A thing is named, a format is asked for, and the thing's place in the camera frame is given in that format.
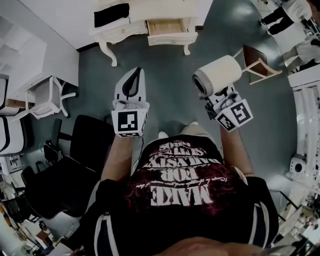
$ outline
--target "baseboard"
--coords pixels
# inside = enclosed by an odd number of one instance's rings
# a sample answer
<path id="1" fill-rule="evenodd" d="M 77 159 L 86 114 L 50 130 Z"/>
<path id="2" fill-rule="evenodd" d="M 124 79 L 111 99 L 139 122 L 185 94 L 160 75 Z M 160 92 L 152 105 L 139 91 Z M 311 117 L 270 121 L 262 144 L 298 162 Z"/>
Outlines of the baseboard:
<path id="1" fill-rule="evenodd" d="M 97 46 L 99 46 L 99 44 L 98 44 L 97 42 L 93 42 L 93 43 L 91 43 L 91 44 L 85 45 L 85 46 L 77 49 L 77 51 L 78 51 L 79 53 L 81 53 L 81 52 L 83 52 L 83 51 L 89 50 L 89 49 L 91 49 L 91 48 L 93 48 L 93 47 L 97 47 Z"/>
<path id="2" fill-rule="evenodd" d="M 195 31 L 203 30 L 204 26 L 195 26 Z"/>

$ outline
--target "open drawer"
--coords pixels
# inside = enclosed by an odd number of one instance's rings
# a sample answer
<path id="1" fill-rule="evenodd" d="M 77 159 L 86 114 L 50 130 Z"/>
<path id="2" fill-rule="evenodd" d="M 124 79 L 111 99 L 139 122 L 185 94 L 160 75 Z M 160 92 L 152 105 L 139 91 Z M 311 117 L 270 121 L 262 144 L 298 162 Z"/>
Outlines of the open drawer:
<path id="1" fill-rule="evenodd" d="M 147 21 L 150 46 L 189 45 L 196 41 L 198 33 L 188 32 L 183 19 L 152 19 Z"/>

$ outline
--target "black trousers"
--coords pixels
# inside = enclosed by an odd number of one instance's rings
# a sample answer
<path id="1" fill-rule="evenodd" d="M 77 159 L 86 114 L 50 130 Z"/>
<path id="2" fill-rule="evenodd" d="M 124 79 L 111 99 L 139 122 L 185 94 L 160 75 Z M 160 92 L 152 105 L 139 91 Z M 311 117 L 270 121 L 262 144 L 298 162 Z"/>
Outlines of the black trousers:
<path id="1" fill-rule="evenodd" d="M 286 14 L 282 7 L 279 7 L 278 9 L 274 10 L 273 13 L 262 19 L 265 24 L 270 24 L 281 18 L 282 20 L 278 24 L 275 24 L 269 28 L 269 31 L 272 35 L 278 34 L 279 32 L 289 28 L 294 23 L 293 20 Z"/>

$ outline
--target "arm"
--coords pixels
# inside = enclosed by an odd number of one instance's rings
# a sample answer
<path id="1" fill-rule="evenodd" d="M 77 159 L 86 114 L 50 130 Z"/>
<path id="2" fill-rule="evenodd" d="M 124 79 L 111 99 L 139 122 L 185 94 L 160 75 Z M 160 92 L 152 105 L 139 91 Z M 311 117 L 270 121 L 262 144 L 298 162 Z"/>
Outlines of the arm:
<path id="1" fill-rule="evenodd" d="M 109 156 L 104 165 L 101 181 L 123 181 L 130 176 L 133 138 L 114 137 Z"/>
<path id="2" fill-rule="evenodd" d="M 254 170 L 239 130 L 227 132 L 223 127 L 220 127 L 220 133 L 225 166 L 228 168 L 232 166 L 237 167 L 244 176 L 254 177 Z"/>

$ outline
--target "black office chair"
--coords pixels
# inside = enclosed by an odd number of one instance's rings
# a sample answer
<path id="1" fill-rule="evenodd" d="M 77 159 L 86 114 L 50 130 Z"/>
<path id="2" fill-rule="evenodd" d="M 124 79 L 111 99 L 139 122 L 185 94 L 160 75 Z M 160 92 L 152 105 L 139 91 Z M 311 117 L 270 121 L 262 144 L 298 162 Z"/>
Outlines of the black office chair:
<path id="1" fill-rule="evenodd" d="M 24 186 L 27 186 L 28 182 L 32 181 L 35 177 L 35 172 L 32 169 L 31 166 L 27 166 L 22 172 L 21 172 L 21 179 L 24 183 Z"/>
<path id="2" fill-rule="evenodd" d="M 16 223 L 22 223 L 24 220 L 29 219 L 31 215 L 34 215 L 33 210 L 23 195 L 17 196 L 10 200 L 2 200 L 1 202 L 4 204 L 8 215 Z"/>
<path id="3" fill-rule="evenodd" d="M 112 125 L 86 115 L 77 117 L 72 136 L 60 132 L 61 125 L 55 120 L 51 142 L 57 147 L 59 139 L 70 140 L 70 157 L 36 174 L 25 188 L 29 205 L 46 219 L 59 212 L 72 217 L 85 213 L 115 137 Z"/>

